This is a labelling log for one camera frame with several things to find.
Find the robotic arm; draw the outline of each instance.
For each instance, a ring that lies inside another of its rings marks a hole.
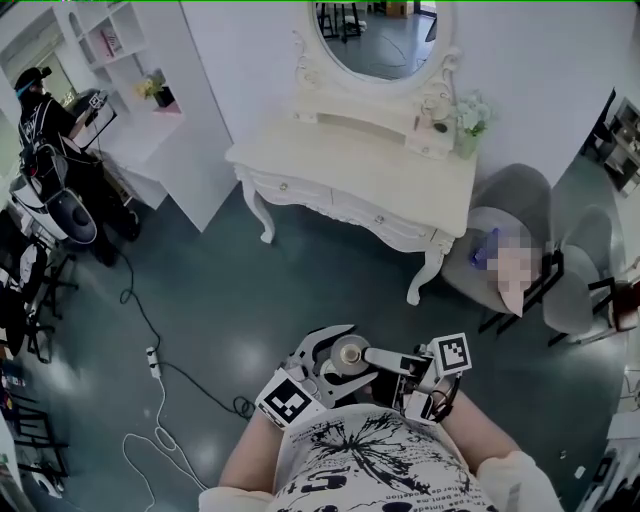
[[[384,405],[407,419],[433,425],[446,418],[462,373],[471,368],[464,333],[434,338],[408,355],[373,348],[354,331],[336,325],[309,333],[260,393],[258,408],[285,429],[384,381]],[[436,389],[445,379],[452,381],[449,390]]]

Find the curved table leg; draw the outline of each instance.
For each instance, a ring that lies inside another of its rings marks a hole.
[[[443,254],[442,250],[437,245],[432,245],[424,253],[424,265],[418,271],[416,276],[409,285],[409,291],[407,292],[407,302],[412,306],[417,306],[420,302],[420,287],[423,284],[431,281],[442,267]]]
[[[271,219],[267,209],[264,207],[262,198],[260,197],[260,194],[256,192],[256,188],[250,179],[242,180],[242,194],[244,195],[244,200],[246,201],[249,209],[264,225],[264,233],[260,235],[260,240],[266,244],[270,244],[273,241],[273,236],[276,232],[273,220]]]

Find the person's torso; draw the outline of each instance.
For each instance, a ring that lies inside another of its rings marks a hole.
[[[269,512],[497,512],[437,429],[359,405],[285,435]]]

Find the flower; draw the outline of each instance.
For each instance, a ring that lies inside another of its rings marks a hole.
[[[474,137],[487,129],[492,116],[491,108],[482,101],[478,91],[461,98],[455,106],[455,114],[458,127]]]
[[[160,92],[165,84],[165,78],[160,69],[156,69],[150,75],[144,77],[144,80],[134,86],[134,91],[143,99],[151,98],[154,94]]]

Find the teal floor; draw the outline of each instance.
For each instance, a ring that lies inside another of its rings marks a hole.
[[[418,307],[406,303],[419,255],[398,253],[364,229],[304,207],[270,210],[272,246],[260,241],[261,225],[239,189],[203,234],[167,200],[145,219],[138,241],[122,246],[162,333],[161,359],[230,404],[236,395],[254,398],[305,333],[320,326],[355,323],[372,344],[407,351],[464,330],[474,367],[463,389],[549,474],[566,509],[575,508],[617,405],[623,343],[549,350],[552,333],[537,306],[499,339],[494,331],[479,336],[483,309],[439,278],[422,288]],[[28,392],[49,411],[56,437],[70,445],[65,496],[86,512],[142,512],[149,497],[121,444],[127,432],[153,436],[161,392],[144,352],[154,338],[135,305],[119,303],[129,280],[124,262],[107,269],[84,255],[72,278],[80,290],[64,297],[53,363],[21,358]],[[244,423],[171,368],[164,382],[161,421],[200,479],[214,486]],[[197,509],[190,480],[143,442],[131,440],[128,449],[156,493],[154,512]],[[580,465],[587,474],[576,480]],[[23,480],[38,510],[74,510],[45,496],[30,477]]]

